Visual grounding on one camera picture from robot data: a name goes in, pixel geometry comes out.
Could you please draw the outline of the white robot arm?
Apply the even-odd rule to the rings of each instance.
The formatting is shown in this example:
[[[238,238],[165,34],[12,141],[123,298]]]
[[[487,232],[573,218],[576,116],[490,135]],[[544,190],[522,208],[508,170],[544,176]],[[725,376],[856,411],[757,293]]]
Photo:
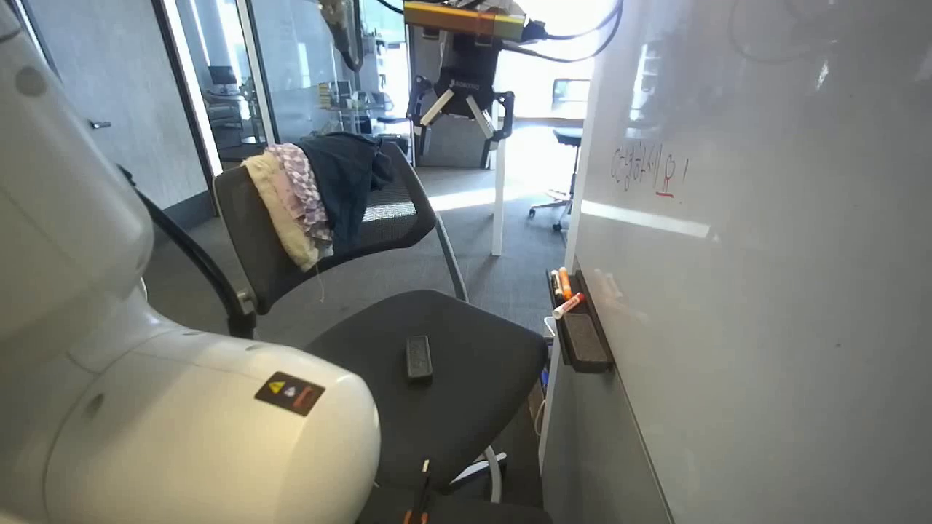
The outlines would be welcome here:
[[[366,385],[162,317],[155,228],[0,7],[2,524],[352,524],[378,467]]]

